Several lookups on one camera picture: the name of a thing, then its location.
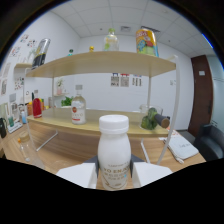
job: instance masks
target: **wooden shelf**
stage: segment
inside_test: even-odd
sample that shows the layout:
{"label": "wooden shelf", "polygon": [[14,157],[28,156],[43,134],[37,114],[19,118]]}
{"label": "wooden shelf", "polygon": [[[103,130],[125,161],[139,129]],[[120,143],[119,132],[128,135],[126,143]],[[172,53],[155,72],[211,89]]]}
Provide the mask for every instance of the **wooden shelf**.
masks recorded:
{"label": "wooden shelf", "polygon": [[14,68],[32,68],[30,63],[17,63]]}
{"label": "wooden shelf", "polygon": [[124,73],[153,77],[175,69],[175,63],[150,55],[98,51],[51,61],[31,70],[26,76],[54,78],[85,73]]}
{"label": "wooden shelf", "polygon": [[87,123],[83,125],[72,124],[70,108],[51,108],[42,111],[41,118],[34,118],[32,115],[27,117],[29,122],[35,122],[46,126],[53,127],[64,131],[79,133],[79,134],[97,134],[99,131],[99,118],[103,115],[120,114],[126,115],[129,118],[129,137],[167,137],[168,131],[161,128],[159,125],[150,131],[139,127],[140,113],[138,112],[123,112],[123,111],[104,111],[104,110],[86,110]]}
{"label": "wooden shelf", "polygon": [[60,94],[60,95],[57,95],[57,94],[54,94],[54,96],[66,96],[66,95],[68,95],[69,93],[62,93],[62,94]]}

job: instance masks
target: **floor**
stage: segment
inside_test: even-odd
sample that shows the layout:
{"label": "floor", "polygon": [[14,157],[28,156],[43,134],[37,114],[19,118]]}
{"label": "floor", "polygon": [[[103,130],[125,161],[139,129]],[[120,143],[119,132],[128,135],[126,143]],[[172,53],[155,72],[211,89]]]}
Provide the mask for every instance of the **floor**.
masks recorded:
{"label": "floor", "polygon": [[194,143],[195,137],[191,135],[187,130],[177,130],[184,138],[186,138],[192,145]]}

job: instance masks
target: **green plant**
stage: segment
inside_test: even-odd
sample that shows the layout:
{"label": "green plant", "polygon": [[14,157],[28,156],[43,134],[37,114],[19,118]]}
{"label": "green plant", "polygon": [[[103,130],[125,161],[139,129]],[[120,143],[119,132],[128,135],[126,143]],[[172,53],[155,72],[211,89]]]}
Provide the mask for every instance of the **green plant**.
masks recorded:
{"label": "green plant", "polygon": [[153,130],[157,126],[157,121],[155,120],[155,115],[157,110],[155,108],[150,108],[148,110],[148,115],[142,118],[141,127],[148,130]]}
{"label": "green plant", "polygon": [[61,101],[61,106],[71,106],[72,104],[72,99],[73,99],[73,96],[72,97],[65,97],[65,100],[62,100]]}

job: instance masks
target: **white cap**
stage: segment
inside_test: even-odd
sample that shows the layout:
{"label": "white cap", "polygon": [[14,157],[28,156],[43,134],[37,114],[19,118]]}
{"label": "white cap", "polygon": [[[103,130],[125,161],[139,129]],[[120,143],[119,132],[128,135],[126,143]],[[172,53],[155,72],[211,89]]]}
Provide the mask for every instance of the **white cap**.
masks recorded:
{"label": "white cap", "polygon": [[104,134],[122,134],[129,129],[129,119],[124,115],[105,115],[99,119],[100,131]]}
{"label": "white cap", "polygon": [[82,89],[82,85],[76,85],[76,86],[75,86],[75,89],[76,89],[76,90],[81,90],[81,89]]}

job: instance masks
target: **notebook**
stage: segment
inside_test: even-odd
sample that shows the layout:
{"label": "notebook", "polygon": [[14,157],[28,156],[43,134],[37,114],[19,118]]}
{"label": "notebook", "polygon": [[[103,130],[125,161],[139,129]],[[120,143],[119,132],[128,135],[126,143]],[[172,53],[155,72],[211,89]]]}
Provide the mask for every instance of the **notebook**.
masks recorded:
{"label": "notebook", "polygon": [[199,153],[197,148],[175,130],[173,130],[171,135],[168,148],[179,163],[184,163],[183,160]]}

